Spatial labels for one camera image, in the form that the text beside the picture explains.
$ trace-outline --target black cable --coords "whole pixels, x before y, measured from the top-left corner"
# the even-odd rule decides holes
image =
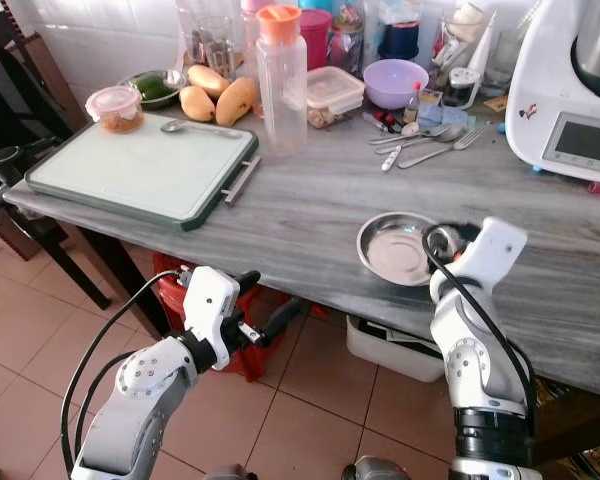
[[[480,303],[474,298],[473,295],[465,288],[465,286],[457,279],[457,277],[451,273],[444,264],[434,255],[431,251],[431,247],[429,246],[429,235],[431,235],[434,230],[437,230],[440,227],[452,227],[456,229],[462,229],[462,225],[453,224],[453,223],[439,223],[438,225],[433,225],[427,228],[422,234],[422,248],[424,252],[427,254],[427,257],[431,262],[435,265],[435,267],[440,270],[447,280],[460,292],[460,294],[465,298],[469,305],[475,310],[475,312],[482,318],[484,323],[487,325],[491,333],[496,340],[500,343],[502,348],[504,349],[509,361],[513,364],[513,368],[515,369],[518,377],[520,377],[520,382],[522,382],[522,388],[524,389],[525,400],[527,402],[527,423],[529,428],[529,433],[531,436],[535,434],[535,408],[536,408],[536,385],[535,385],[535,372],[533,367],[531,366],[531,362],[529,358],[522,352],[520,347],[515,345],[513,342],[510,342],[505,338],[500,329],[496,326],[496,324],[491,320],[489,314],[482,308]],[[514,349],[520,354],[523,358],[524,362],[527,364],[527,369],[529,371],[529,378],[520,363],[517,355],[514,352]]]
[[[125,312],[127,310],[129,310],[129,308],[131,308],[131,306],[134,303],[136,303],[138,301],[138,298],[140,298],[140,296],[146,290],[151,288],[153,286],[153,284],[155,284],[161,278],[167,277],[170,275],[178,275],[178,274],[179,274],[179,272],[177,270],[167,270],[165,272],[159,273],[158,275],[153,277],[151,280],[149,280],[147,283],[145,283],[143,285],[143,287],[140,290],[138,290],[127,301],[127,303],[125,303],[122,306],[122,308],[120,310],[118,310],[118,312],[113,317],[111,317],[111,320],[109,320],[105,324],[105,326],[102,327],[102,329],[98,332],[98,334],[93,339],[93,342],[91,342],[91,345],[89,345],[89,348],[83,355],[82,360],[80,360],[80,364],[78,365],[78,368],[76,368],[76,371],[73,373],[73,377],[71,377],[71,382],[69,383],[69,387],[67,388],[67,391],[64,394],[64,398],[62,399],[62,412],[60,414],[60,444],[62,446],[62,457],[64,459],[64,465],[67,470],[67,476],[69,476],[69,478],[71,478],[71,471],[73,470],[73,457],[71,455],[71,444],[69,443],[69,406],[71,405],[71,398],[73,397],[73,392],[76,389],[76,385],[78,384],[78,381],[80,380],[80,376],[82,375],[82,372],[84,371],[84,368],[87,365],[89,358],[91,358],[93,351],[96,349],[96,347],[100,343],[100,340],[102,340],[102,337],[104,337],[104,335],[107,333],[107,331],[109,331],[111,326],[114,323],[116,323],[116,321],[122,315],[124,315]]]
[[[93,398],[93,395],[96,393],[96,389],[98,388],[98,385],[100,384],[100,382],[102,381],[104,376],[107,374],[107,372],[111,369],[111,367],[113,367],[116,363],[127,359],[128,357],[133,355],[133,353],[134,352],[123,353],[121,355],[118,355],[114,359],[110,360],[98,372],[96,377],[93,379],[93,382],[91,382],[91,385],[89,386],[89,390],[87,391],[87,394],[84,397],[84,401],[82,402],[82,407],[80,407],[80,414],[78,415],[78,423],[76,425],[76,438],[75,438],[75,442],[73,444],[74,445],[73,450],[76,453],[76,458],[78,458],[78,454],[80,453],[80,447],[82,444],[82,429],[84,426],[84,420],[87,417],[87,411],[89,409],[89,404],[91,403],[91,399]]]

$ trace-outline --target mango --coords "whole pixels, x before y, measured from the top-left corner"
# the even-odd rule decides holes
[[[229,81],[227,79],[204,65],[193,65],[189,67],[187,76],[189,77],[189,83],[191,85],[203,88],[214,100],[219,98],[220,95],[222,95],[222,92],[229,86]]]
[[[240,77],[222,92],[216,105],[216,123],[230,127],[245,115],[256,98],[256,85],[249,77]]]
[[[210,122],[216,114],[216,107],[200,87],[184,87],[180,90],[180,105],[182,111],[191,120]]]

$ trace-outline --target red stool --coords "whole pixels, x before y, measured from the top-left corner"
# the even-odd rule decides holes
[[[165,270],[178,268],[181,265],[187,265],[192,268],[196,267],[196,265],[191,262],[185,262],[178,258],[165,255],[164,253],[153,252],[153,269],[156,274]],[[236,302],[236,306],[244,312],[244,322],[247,325],[253,326],[250,315],[251,307],[253,301],[258,298],[262,291],[262,287],[257,285],[240,297]],[[158,293],[160,302],[167,314],[169,326],[174,330],[183,331],[184,323],[182,318],[184,317],[184,309],[182,308],[182,302],[184,301],[187,289],[178,285],[173,277],[164,277],[158,280]],[[280,335],[274,340],[271,346],[267,348],[256,348],[251,345],[245,350],[238,350],[235,355],[231,357],[229,365],[221,371],[226,373],[241,373],[244,375],[247,382],[257,380],[264,374],[265,362],[276,351],[283,337],[284,334]]]

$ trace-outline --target pink cup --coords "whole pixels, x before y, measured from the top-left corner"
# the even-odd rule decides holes
[[[331,14],[326,10],[308,9],[300,15],[300,34],[307,42],[307,70],[327,65]]]

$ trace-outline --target green vegetable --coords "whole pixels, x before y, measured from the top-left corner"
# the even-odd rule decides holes
[[[134,86],[142,94],[142,100],[157,100],[172,94],[175,90],[164,84],[162,76],[158,74],[148,74],[134,80]]]

